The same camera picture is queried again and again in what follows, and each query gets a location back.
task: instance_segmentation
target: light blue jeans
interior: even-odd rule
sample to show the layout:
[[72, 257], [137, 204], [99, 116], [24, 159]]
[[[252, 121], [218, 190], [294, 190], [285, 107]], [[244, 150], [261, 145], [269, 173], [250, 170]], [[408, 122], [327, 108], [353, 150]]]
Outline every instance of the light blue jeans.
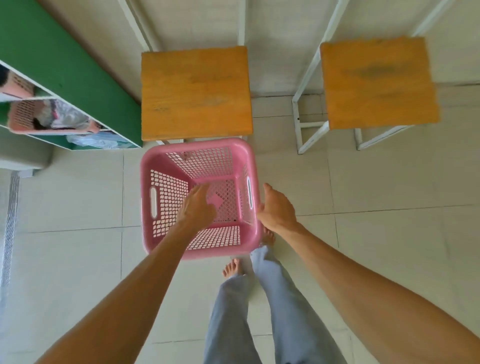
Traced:
[[[346, 364], [324, 323], [268, 246], [250, 253], [272, 314], [276, 364]], [[218, 292], [205, 340], [204, 364], [261, 364], [247, 324], [249, 281], [234, 275]]]

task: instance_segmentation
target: handle cutout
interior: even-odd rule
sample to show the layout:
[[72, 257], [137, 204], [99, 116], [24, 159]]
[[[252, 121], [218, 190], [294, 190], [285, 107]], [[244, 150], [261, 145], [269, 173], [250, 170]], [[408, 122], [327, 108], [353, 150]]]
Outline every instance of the handle cutout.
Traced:
[[250, 177], [247, 176], [247, 191], [248, 191], [248, 204], [250, 205], [250, 210], [253, 209], [253, 200], [252, 200], [252, 185], [250, 184]]
[[152, 219], [155, 220], [158, 214], [156, 208], [156, 189], [155, 187], [150, 187], [150, 213], [152, 214]]

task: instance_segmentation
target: forearm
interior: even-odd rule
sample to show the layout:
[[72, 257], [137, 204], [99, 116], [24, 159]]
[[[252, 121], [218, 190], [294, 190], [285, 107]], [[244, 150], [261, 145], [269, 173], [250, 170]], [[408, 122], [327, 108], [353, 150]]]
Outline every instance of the forearm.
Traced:
[[154, 251], [37, 363], [134, 363], [196, 233], [182, 224], [172, 227]]
[[480, 339], [432, 303], [354, 262], [300, 224], [279, 233], [381, 363], [480, 362]]

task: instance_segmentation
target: person's left foot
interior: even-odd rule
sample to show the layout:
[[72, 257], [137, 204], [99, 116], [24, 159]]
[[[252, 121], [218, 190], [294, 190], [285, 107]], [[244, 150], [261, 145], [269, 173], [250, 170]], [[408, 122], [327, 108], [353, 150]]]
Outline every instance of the person's left foot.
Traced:
[[240, 268], [240, 259], [232, 259], [232, 261], [225, 266], [222, 274], [225, 278], [230, 278], [234, 274], [242, 274]]

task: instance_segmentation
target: person's right arm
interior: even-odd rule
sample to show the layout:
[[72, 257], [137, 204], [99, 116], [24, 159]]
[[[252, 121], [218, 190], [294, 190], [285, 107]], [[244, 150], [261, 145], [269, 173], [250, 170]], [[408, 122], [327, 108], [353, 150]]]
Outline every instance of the person's right arm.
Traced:
[[480, 363], [480, 339], [421, 296], [306, 230], [288, 199], [264, 184], [258, 219], [285, 239], [361, 342], [382, 364]]

